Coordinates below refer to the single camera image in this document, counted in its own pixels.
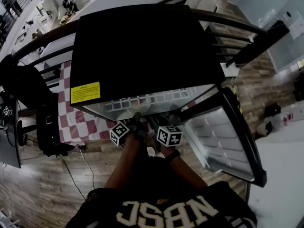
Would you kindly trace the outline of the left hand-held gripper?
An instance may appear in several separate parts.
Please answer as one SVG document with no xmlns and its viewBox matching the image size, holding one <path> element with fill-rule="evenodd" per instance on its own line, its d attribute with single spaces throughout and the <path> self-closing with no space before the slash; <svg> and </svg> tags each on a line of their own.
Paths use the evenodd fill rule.
<svg viewBox="0 0 304 228">
<path fill-rule="evenodd" d="M 146 127 L 140 121 L 141 114 L 139 112 L 128 121 L 126 124 L 118 122 L 116 126 L 110 129 L 110 139 L 116 145 L 125 144 L 126 137 L 129 133 L 133 133 L 135 138 L 141 143 L 141 146 L 146 145 L 147 132 Z"/>
</svg>

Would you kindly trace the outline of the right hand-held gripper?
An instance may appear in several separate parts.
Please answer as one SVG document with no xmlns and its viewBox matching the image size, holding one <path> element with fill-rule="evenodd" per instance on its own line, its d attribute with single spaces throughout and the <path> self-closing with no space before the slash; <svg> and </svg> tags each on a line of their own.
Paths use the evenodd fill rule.
<svg viewBox="0 0 304 228">
<path fill-rule="evenodd" d="M 175 126 L 161 115 L 149 115 L 148 122 L 154 130 L 154 140 L 165 147 L 178 146 L 183 137 L 183 131 L 180 126 Z"/>
</svg>

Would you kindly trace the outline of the person's right hand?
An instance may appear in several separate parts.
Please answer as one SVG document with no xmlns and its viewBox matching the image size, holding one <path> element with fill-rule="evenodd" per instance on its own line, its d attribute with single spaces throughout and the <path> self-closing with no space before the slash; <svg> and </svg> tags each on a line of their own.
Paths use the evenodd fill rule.
<svg viewBox="0 0 304 228">
<path fill-rule="evenodd" d="M 166 147 L 164 145 L 161 146 L 161 153 L 163 154 L 164 157 L 169 156 L 175 151 L 175 148 L 173 147 Z"/>
</svg>

